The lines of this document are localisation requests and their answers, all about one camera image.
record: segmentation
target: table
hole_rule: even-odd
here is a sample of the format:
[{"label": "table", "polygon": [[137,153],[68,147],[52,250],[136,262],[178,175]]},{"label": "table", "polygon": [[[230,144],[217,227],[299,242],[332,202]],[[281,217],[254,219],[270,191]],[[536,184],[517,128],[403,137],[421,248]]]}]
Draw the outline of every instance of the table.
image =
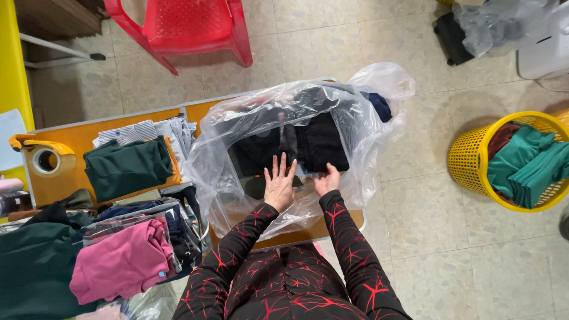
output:
[{"label": "table", "polygon": [[[332,78],[319,80],[335,81]],[[67,145],[75,152],[77,161],[75,168],[70,173],[61,174],[58,177],[53,178],[43,178],[34,174],[33,171],[28,170],[27,161],[30,160],[29,152],[24,153],[24,156],[26,157],[26,175],[28,183],[30,185],[30,194],[32,196],[32,202],[34,206],[43,206],[54,201],[64,199],[79,188],[86,188],[92,195],[94,194],[93,188],[89,183],[89,179],[87,178],[87,175],[85,175],[85,161],[83,160],[83,154],[87,151],[93,150],[92,141],[98,136],[98,132],[136,124],[137,122],[148,119],[153,121],[161,121],[170,117],[177,116],[179,113],[184,113],[188,122],[198,122],[196,132],[196,136],[198,136],[200,134],[199,122],[203,117],[205,117],[212,106],[216,105],[220,101],[246,95],[249,93],[251,92],[238,93],[236,95],[224,96],[215,99],[188,102],[185,104],[162,109],[126,114],[123,116],[115,116],[93,121],[78,122],[75,124],[40,129],[30,132],[36,134],[37,140],[56,141]],[[119,199],[128,198],[139,193],[142,193],[142,191],[126,195]],[[366,224],[365,212],[363,210],[350,210],[350,214],[352,215],[352,219],[356,223],[356,226],[360,230],[363,230]],[[217,244],[219,240],[213,230],[210,230],[210,237],[212,244]],[[279,235],[268,240],[259,241],[256,243],[253,249],[263,250],[272,247],[283,247],[321,240],[327,237],[329,237],[329,234],[324,222],[324,218],[322,217],[310,228]]]}]

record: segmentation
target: red plastic chair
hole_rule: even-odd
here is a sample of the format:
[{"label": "red plastic chair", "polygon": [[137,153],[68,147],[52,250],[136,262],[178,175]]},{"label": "red plastic chair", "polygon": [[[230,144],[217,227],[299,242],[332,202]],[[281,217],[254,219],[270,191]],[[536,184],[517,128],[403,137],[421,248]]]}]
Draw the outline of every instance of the red plastic chair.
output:
[{"label": "red plastic chair", "polygon": [[144,26],[125,13],[121,0],[105,0],[107,12],[173,75],[164,56],[231,49],[245,68],[253,64],[241,0],[148,0]]}]

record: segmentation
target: hand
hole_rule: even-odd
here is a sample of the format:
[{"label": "hand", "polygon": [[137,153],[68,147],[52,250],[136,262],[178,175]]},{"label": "hand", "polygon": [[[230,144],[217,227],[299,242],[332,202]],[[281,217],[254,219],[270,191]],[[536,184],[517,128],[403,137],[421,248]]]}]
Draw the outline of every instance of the hand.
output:
[{"label": "hand", "polygon": [[267,187],[265,189],[265,203],[277,209],[279,213],[284,211],[289,203],[292,202],[296,187],[292,187],[292,179],[296,174],[296,159],[290,166],[288,176],[285,177],[286,171],[286,154],[283,152],[281,157],[281,167],[277,164],[277,156],[273,156],[273,179],[269,175],[269,170],[265,168],[265,180]]},{"label": "hand", "polygon": [[328,162],[326,163],[326,168],[328,168],[327,174],[318,173],[313,175],[316,193],[321,197],[332,190],[338,190],[340,187],[340,173],[336,167]]}]

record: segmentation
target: folded green clothing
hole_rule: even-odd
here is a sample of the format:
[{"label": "folded green clothing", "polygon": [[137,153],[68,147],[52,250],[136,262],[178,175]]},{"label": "folded green clothing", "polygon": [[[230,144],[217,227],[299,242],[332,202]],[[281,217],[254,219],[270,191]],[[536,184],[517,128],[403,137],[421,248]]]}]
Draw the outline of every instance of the folded green clothing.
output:
[{"label": "folded green clothing", "polygon": [[532,209],[542,193],[554,182],[569,177],[569,143],[554,142],[526,166],[508,178],[514,203]]},{"label": "folded green clothing", "polygon": [[508,177],[533,160],[554,138],[555,133],[542,133],[528,125],[521,127],[510,142],[488,161],[488,181],[492,187],[514,198]]},{"label": "folded green clothing", "polygon": [[41,222],[0,236],[0,319],[61,320],[96,310],[97,302],[79,305],[69,289],[75,234],[70,225]]},{"label": "folded green clothing", "polygon": [[83,158],[97,202],[160,186],[174,174],[164,136],[124,146],[111,140]]}]

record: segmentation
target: pink shirt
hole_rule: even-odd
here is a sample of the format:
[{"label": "pink shirt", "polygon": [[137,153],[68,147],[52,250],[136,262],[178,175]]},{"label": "pink shirt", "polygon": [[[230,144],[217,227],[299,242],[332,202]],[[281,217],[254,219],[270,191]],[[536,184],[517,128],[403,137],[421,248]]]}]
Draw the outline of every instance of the pink shirt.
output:
[{"label": "pink shirt", "polygon": [[130,298],[166,280],[172,248],[157,220],[133,225],[83,248],[69,288],[79,304]]}]

